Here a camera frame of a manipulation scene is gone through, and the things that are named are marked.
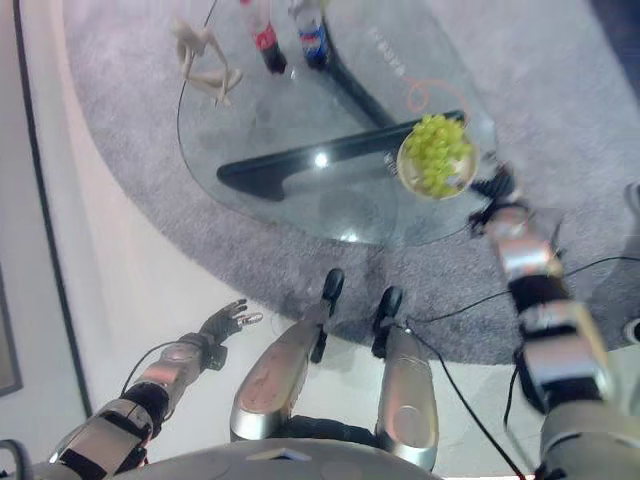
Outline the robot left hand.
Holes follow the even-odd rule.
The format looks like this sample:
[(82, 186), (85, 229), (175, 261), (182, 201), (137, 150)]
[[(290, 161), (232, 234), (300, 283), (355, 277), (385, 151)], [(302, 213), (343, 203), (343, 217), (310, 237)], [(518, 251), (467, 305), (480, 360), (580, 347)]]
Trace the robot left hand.
[(221, 345), (230, 336), (262, 321), (260, 312), (248, 313), (247, 300), (238, 299), (211, 315), (201, 326), (199, 333)]

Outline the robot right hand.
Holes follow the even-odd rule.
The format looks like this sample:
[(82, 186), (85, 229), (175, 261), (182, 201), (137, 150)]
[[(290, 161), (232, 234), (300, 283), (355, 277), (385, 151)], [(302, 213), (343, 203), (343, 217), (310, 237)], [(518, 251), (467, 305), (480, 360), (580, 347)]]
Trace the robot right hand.
[(513, 205), (520, 197), (513, 170), (504, 163), (496, 166), (492, 178), (474, 180), (470, 190), (487, 201), (488, 210)]

